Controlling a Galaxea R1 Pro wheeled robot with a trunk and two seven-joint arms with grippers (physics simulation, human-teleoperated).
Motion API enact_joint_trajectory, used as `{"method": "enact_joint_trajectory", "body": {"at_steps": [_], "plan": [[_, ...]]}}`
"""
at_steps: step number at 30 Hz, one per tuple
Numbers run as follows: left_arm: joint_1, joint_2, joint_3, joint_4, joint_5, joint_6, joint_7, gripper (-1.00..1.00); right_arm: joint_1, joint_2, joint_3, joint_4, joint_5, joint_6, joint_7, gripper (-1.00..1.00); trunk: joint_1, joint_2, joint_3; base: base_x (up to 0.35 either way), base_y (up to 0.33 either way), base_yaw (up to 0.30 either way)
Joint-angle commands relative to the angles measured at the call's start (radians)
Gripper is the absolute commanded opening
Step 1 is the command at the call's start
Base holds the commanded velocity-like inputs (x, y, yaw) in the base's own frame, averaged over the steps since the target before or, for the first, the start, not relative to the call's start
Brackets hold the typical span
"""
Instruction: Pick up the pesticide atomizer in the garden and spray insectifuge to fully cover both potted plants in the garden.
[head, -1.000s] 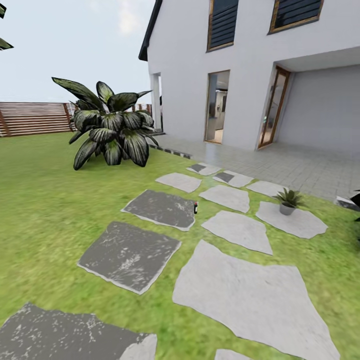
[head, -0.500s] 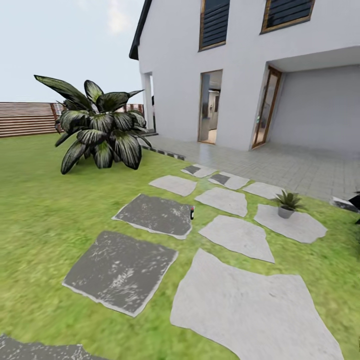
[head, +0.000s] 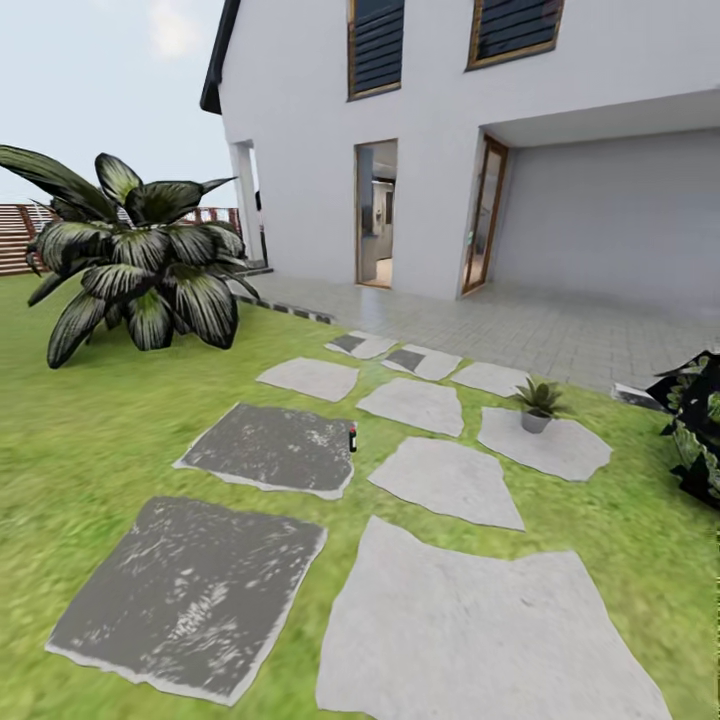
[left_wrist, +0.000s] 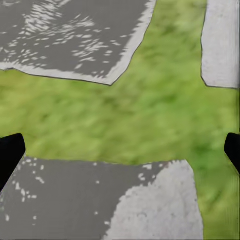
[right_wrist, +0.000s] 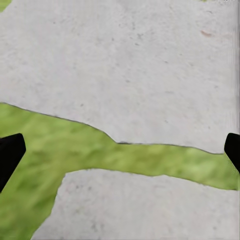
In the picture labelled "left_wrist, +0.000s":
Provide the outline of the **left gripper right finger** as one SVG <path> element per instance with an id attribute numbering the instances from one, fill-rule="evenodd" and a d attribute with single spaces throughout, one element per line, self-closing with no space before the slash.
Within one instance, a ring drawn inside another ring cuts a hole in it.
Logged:
<path id="1" fill-rule="evenodd" d="M 228 133 L 225 140 L 224 152 L 240 173 L 240 135 Z"/>

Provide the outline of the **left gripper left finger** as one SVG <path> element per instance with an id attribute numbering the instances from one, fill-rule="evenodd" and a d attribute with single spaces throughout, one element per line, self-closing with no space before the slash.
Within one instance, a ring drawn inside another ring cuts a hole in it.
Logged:
<path id="1" fill-rule="evenodd" d="M 0 137 L 0 193 L 26 152 L 22 133 Z"/>

